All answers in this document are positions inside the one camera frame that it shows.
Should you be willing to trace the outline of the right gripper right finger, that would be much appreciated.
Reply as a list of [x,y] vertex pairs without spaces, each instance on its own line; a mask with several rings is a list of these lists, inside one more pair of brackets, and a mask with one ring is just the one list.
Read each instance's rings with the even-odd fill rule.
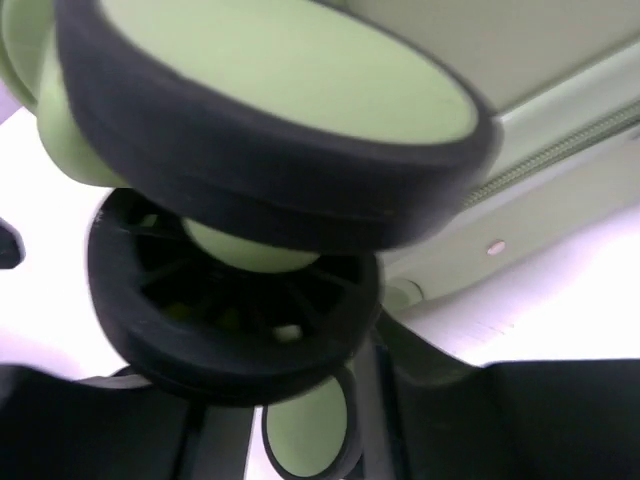
[[367,479],[635,479],[639,363],[474,367],[382,315],[355,362]]

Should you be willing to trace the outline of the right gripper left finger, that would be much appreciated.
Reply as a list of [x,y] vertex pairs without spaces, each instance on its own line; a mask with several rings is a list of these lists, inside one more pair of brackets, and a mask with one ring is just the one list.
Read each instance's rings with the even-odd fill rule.
[[253,411],[189,402],[140,378],[68,381],[1,368],[4,479],[241,479]]

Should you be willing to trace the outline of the light green suitcase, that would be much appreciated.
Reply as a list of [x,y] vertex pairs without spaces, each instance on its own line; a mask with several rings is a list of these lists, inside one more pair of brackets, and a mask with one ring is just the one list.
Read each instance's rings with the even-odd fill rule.
[[355,362],[382,315],[639,196],[627,47],[505,116],[342,1],[5,1],[1,78],[91,224],[126,367],[253,411],[283,479],[367,479]]

